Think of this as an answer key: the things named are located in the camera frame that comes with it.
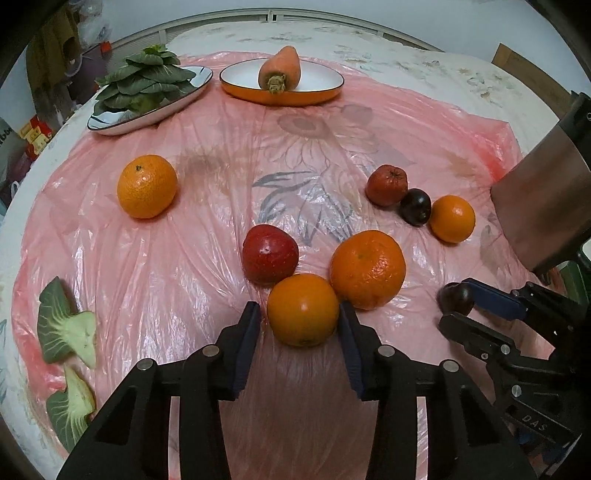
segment metal bolt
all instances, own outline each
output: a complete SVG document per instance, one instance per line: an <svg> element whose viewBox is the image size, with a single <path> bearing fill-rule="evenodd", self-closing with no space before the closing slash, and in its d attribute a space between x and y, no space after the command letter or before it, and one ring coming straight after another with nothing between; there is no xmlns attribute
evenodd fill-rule
<svg viewBox="0 0 591 480"><path fill-rule="evenodd" d="M460 369L460 366L453 360L445 360L443 362L443 368L448 372L455 373Z"/></svg>
<svg viewBox="0 0 591 480"><path fill-rule="evenodd" d="M216 356L220 352L220 349L217 345L206 345L201 352L205 356Z"/></svg>
<svg viewBox="0 0 591 480"><path fill-rule="evenodd" d="M378 348L378 353L382 356L389 357L396 353L396 350L391 345L381 345Z"/></svg>
<svg viewBox="0 0 591 480"><path fill-rule="evenodd" d="M154 360L152 360L151 358L144 358L137 362L135 366L138 367L139 370L148 370L149 368L152 368L153 364Z"/></svg>

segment carrot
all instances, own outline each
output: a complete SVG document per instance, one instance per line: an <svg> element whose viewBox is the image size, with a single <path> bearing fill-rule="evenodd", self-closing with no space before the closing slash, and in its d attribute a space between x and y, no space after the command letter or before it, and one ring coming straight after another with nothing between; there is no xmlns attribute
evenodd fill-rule
<svg viewBox="0 0 591 480"><path fill-rule="evenodd" d="M283 47L259 71L259 87L271 93L293 90L300 82L300 57L292 46Z"/></svg>

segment pink plastic sheet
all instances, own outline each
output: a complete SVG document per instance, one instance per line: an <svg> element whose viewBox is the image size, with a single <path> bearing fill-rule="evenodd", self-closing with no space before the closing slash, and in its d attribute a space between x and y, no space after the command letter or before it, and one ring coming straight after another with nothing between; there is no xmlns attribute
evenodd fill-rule
<svg viewBox="0 0 591 480"><path fill-rule="evenodd" d="M124 137L86 134L39 193L22 241L12 325L31 404L48 432L45 400L64 379L61 366L44 364L36 338L44 286L59 275L78 307L96 312L97 368L68 363L100 406L141 358L184 359L235 323L248 300L265 306L268 290L244 279L239 255L257 223L289 232L300 246L298 271L324 276L332 252L351 234L380 229L392 235L408 264L404 286L387 306L360 313L361 322L412 359L458 360L492 398L483 363L437 331L435 296L442 285L468 276L503 290L535 280L501 234L489 196L490 185L521 159L509 125L336 64L329 65L343 73L345 88L327 105L265 108L226 96L220 69L259 56L224 52L186 60L215 71L201 99ZM122 213L116 184L128 162L152 153L173 164L180 192L156 220L135 221ZM477 212L473 235L443 246L428 228L375 209L363 188L384 163L404 168L411 187L432 199L456 194L470 201ZM520 322L473 317L512 336L525 354L550 351ZM237 480L365 478L376 404L361 403L350 389L335 337L296 350L279 344L264 320L246 390L237 402L223 403L221 415ZM417 476L425 478L423 405L418 421ZM174 431L177 420L172 424ZM173 433L173 479L177 451Z"/></svg>

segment tangerine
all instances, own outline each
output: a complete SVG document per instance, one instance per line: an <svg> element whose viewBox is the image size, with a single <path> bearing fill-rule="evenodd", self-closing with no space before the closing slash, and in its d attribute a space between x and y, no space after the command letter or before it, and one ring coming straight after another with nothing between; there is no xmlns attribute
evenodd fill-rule
<svg viewBox="0 0 591 480"><path fill-rule="evenodd" d="M281 280L269 294L267 318L277 339L291 346L316 346L335 331L339 301L330 284L312 273Z"/></svg>
<svg viewBox="0 0 591 480"><path fill-rule="evenodd" d="M177 174L159 155L143 155L127 164L119 177L117 198L133 218L148 219L162 213L177 193Z"/></svg>
<svg viewBox="0 0 591 480"><path fill-rule="evenodd" d="M474 231L476 214L463 198L445 195L433 203L429 226L439 240L458 244Z"/></svg>
<svg viewBox="0 0 591 480"><path fill-rule="evenodd" d="M386 233L367 230L341 243L330 259L330 284L353 307L386 305L402 288L406 262L400 246Z"/></svg>

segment red fruit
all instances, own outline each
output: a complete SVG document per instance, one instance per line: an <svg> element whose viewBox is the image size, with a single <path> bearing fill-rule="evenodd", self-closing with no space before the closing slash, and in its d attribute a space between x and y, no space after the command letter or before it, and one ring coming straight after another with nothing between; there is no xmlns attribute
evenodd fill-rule
<svg viewBox="0 0 591 480"><path fill-rule="evenodd" d="M242 269L259 285L272 285L291 277L300 260L300 249L291 236L272 225L256 225L242 244Z"/></svg>
<svg viewBox="0 0 591 480"><path fill-rule="evenodd" d="M391 207L408 192L406 172L392 165L382 165L374 171L365 186L365 195L370 202L380 207Z"/></svg>

